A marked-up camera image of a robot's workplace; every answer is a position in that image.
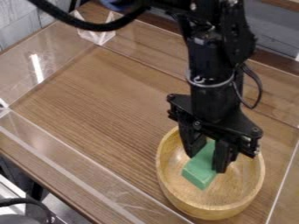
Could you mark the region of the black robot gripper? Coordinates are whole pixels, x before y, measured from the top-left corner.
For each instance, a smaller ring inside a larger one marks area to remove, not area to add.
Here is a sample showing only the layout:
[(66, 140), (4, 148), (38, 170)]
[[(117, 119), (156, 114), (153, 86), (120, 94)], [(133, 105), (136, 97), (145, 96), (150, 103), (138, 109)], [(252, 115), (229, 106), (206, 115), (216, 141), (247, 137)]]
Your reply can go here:
[(168, 94), (168, 117), (178, 124), (184, 152), (193, 158), (206, 144), (214, 143), (212, 170), (224, 173), (238, 153), (257, 154), (263, 130), (243, 114), (243, 73), (232, 73), (221, 81), (186, 74), (189, 94)]

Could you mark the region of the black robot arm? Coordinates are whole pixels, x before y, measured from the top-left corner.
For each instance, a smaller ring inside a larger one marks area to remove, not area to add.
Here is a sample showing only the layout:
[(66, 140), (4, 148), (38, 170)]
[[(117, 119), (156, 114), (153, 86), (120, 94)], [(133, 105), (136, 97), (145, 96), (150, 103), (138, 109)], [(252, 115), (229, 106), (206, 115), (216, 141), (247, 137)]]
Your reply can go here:
[(169, 94), (168, 116), (178, 124), (185, 154), (192, 158), (214, 141), (210, 169), (222, 173), (240, 154), (257, 154), (263, 130), (241, 111), (244, 77), (256, 37), (245, 18), (244, 0), (148, 0), (177, 21), (186, 46), (188, 94)]

